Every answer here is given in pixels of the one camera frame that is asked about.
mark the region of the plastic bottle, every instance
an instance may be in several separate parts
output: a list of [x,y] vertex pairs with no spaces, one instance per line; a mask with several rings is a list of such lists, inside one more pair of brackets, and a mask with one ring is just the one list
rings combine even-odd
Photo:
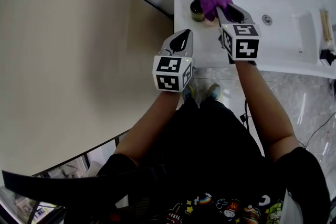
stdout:
[[204,13],[201,7],[200,0],[192,1],[190,5],[191,17],[196,22],[201,22],[204,20]]

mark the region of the marble floor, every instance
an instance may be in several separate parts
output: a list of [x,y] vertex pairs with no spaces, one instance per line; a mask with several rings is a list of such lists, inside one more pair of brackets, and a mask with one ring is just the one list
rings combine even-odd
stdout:
[[[262,75],[288,113],[295,134],[302,144],[306,145],[313,132],[336,112],[328,79],[277,72],[262,72]],[[196,91],[197,103],[201,102],[213,83],[218,83],[222,88],[220,102],[237,117],[245,113],[245,96],[235,68],[197,69],[190,82]],[[307,148],[320,162],[325,177],[336,169],[335,123],[336,115],[316,132]],[[249,126],[251,135],[261,147],[252,119],[249,119]]]

